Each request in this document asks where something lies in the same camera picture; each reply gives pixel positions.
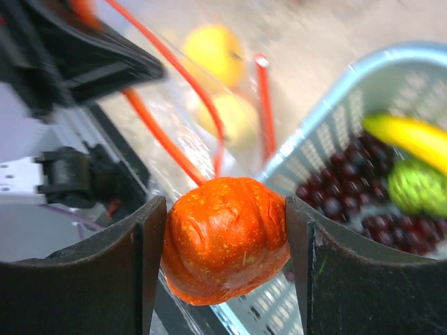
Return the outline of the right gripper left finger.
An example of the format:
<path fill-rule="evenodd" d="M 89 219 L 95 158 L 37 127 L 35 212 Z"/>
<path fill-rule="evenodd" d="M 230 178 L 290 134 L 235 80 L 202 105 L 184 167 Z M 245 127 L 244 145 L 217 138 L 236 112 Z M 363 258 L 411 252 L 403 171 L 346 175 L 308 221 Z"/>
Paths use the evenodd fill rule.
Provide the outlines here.
<path fill-rule="evenodd" d="M 50 256 L 1 264 L 2 334 L 148 334 L 166 221 L 156 196 Z"/>

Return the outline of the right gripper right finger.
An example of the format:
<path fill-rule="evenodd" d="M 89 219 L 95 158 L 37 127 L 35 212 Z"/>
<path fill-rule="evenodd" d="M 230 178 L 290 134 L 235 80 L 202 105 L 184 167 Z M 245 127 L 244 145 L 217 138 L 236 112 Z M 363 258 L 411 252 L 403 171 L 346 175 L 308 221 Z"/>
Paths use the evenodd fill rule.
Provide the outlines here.
<path fill-rule="evenodd" d="M 446 262 L 331 221 L 296 196 L 286 229 L 305 334 L 445 334 Z"/>

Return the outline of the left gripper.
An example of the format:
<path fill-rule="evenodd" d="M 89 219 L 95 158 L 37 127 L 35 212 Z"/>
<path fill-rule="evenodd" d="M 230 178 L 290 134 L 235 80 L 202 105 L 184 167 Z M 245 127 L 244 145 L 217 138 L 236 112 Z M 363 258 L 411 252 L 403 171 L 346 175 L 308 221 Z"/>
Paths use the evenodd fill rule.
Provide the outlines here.
<path fill-rule="evenodd" d="M 161 80 L 163 64 L 110 27 L 97 31 L 69 1 L 1 2 L 1 81 L 35 119 L 134 84 Z"/>

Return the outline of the orange tangerine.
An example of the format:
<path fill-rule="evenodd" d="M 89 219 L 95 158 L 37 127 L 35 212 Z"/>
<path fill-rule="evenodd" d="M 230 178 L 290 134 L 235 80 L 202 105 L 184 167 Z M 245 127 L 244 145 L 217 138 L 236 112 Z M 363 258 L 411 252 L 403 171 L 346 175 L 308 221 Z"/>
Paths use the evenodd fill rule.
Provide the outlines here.
<path fill-rule="evenodd" d="M 285 199 L 255 179 L 209 180 L 168 212 L 161 267 L 172 293 L 188 304 L 245 295 L 289 258 Z"/>

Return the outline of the yellow apple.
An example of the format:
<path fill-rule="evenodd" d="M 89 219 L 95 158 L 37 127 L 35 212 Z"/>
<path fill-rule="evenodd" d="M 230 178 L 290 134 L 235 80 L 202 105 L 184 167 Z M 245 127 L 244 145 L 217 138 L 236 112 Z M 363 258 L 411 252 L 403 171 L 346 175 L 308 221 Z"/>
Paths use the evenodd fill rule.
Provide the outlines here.
<path fill-rule="evenodd" d="M 206 89 L 237 87 L 245 72 L 238 37 L 225 25 L 205 24 L 193 30 L 183 44 L 182 65 Z"/>

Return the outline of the clear zip top bag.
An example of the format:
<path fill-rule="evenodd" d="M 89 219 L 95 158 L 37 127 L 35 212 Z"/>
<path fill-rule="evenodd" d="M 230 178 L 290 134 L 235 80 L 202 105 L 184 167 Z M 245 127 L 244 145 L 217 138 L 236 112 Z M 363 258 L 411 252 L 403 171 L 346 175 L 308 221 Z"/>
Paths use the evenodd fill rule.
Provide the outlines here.
<path fill-rule="evenodd" d="M 198 182 L 222 176 L 255 177 L 262 170 L 255 53 L 249 49 L 228 1 L 76 1 L 74 5 L 95 27 L 119 25 L 120 36 L 165 67 L 162 80 L 131 87 L 139 110 L 125 92 L 99 103 L 118 128 L 141 136 L 137 151 L 145 154 L 153 194 L 177 200 Z M 233 89 L 210 91 L 182 65 L 186 37 L 205 24 L 227 26 L 242 44 L 245 72 Z M 258 144 L 236 151 L 226 147 L 224 125 L 212 102 L 212 97 L 221 93 L 240 95 L 257 109 Z"/>

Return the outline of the pale yellow pear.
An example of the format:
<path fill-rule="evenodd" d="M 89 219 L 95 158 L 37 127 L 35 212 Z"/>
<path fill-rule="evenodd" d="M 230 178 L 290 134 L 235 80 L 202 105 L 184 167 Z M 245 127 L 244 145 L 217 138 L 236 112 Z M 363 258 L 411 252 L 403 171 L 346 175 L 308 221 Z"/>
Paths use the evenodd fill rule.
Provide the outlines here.
<path fill-rule="evenodd" d="M 221 93 L 212 97 L 225 130 L 226 147 L 243 150 L 258 144 L 257 109 L 237 94 Z"/>

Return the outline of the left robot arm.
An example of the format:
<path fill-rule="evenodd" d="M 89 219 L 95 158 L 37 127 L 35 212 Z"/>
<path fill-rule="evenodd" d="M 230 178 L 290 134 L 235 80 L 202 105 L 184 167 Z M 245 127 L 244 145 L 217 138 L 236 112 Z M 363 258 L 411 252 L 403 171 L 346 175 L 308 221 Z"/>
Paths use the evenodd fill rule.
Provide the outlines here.
<path fill-rule="evenodd" d="M 97 99 L 134 84 L 160 80 L 161 62 L 105 25 L 82 21 L 67 1 L 1 2 L 1 69 L 37 119 L 54 107 L 92 106 Z M 138 178 L 105 147 L 86 153 L 70 148 L 41 154 L 50 203 L 85 208 L 119 200 L 139 207 L 145 196 Z"/>

